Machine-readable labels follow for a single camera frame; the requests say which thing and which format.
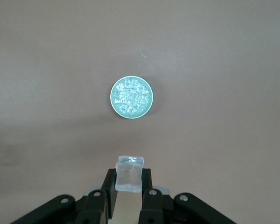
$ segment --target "clear ice cube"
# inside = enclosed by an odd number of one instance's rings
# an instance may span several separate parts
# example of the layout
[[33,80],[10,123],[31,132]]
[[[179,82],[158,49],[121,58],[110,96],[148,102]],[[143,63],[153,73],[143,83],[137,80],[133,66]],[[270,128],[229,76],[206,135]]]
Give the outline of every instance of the clear ice cube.
[[121,104],[122,100],[120,98],[116,98],[116,99],[114,99],[114,103],[115,104]]
[[118,97],[119,97],[119,91],[115,91],[115,92],[114,92],[114,97],[115,97],[115,98],[118,98]]
[[116,163],[117,191],[141,192],[142,190],[142,169],[144,158],[141,156],[120,156]]
[[119,91],[122,91],[124,89],[124,86],[122,83],[119,83],[117,86],[116,86],[116,89],[118,89]]
[[133,107],[133,106],[129,106],[128,108],[127,108],[127,112],[129,113],[129,114],[133,114],[133,113],[135,113],[136,112],[136,109],[135,109],[135,107]]
[[127,105],[126,104],[120,105],[120,107],[119,107],[119,111],[120,112],[126,113],[126,110],[127,110]]

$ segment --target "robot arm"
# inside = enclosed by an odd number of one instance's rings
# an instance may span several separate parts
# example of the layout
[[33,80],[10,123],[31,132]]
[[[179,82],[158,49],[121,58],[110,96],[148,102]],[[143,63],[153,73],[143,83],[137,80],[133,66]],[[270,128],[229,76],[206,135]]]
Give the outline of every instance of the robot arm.
[[[173,199],[152,185],[151,169],[142,170],[142,209],[139,224],[235,224],[190,193]],[[80,200],[60,195],[12,224],[108,224],[115,207],[116,169],[109,169],[100,189]]]

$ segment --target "ice pieces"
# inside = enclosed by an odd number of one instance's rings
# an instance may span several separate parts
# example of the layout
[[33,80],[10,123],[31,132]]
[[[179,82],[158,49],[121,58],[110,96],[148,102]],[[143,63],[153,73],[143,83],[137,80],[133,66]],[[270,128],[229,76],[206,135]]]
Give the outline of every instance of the ice pieces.
[[116,163],[116,184],[117,191],[141,192],[142,190],[142,169],[144,158],[141,156],[120,156]]
[[133,115],[137,111],[143,111],[148,103],[149,91],[138,80],[125,80],[116,86],[114,103],[121,104],[119,111]]

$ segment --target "round plate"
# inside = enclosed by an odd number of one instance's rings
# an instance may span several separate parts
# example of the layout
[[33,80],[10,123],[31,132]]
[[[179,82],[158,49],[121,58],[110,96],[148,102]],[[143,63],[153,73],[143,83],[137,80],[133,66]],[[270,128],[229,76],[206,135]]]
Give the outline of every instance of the round plate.
[[[116,104],[115,103],[115,100],[118,99],[115,97],[115,94],[119,91],[116,86],[120,83],[124,84],[125,81],[132,81],[132,80],[137,80],[141,85],[143,85],[146,89],[146,91],[148,91],[148,102],[145,103],[142,107],[142,110],[138,110],[132,114],[126,112],[126,113],[123,113],[121,110],[120,110],[120,106],[122,104]],[[153,91],[150,87],[150,85],[147,83],[147,81],[145,81],[143,78],[140,78],[140,77],[137,77],[137,76],[126,76],[126,77],[123,77],[121,78],[120,80],[118,80],[114,86],[112,87],[111,89],[111,94],[110,94],[110,101],[111,101],[111,105],[113,107],[113,109],[116,111],[116,113],[118,113],[120,116],[124,117],[124,118],[128,118],[128,119],[135,119],[135,118],[139,118],[139,117],[142,117],[144,114],[146,114],[151,105],[153,104],[153,99],[154,99],[154,96],[153,96]]]

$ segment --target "beige surface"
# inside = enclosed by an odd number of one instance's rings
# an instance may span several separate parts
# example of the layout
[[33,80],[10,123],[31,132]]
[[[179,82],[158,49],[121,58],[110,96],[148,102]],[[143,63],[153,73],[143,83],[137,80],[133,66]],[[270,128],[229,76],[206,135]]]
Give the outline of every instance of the beige surface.
[[[151,111],[119,117],[121,77]],[[0,0],[0,224],[100,186],[119,155],[239,224],[280,223],[280,0]],[[112,224],[137,223],[120,193]]]

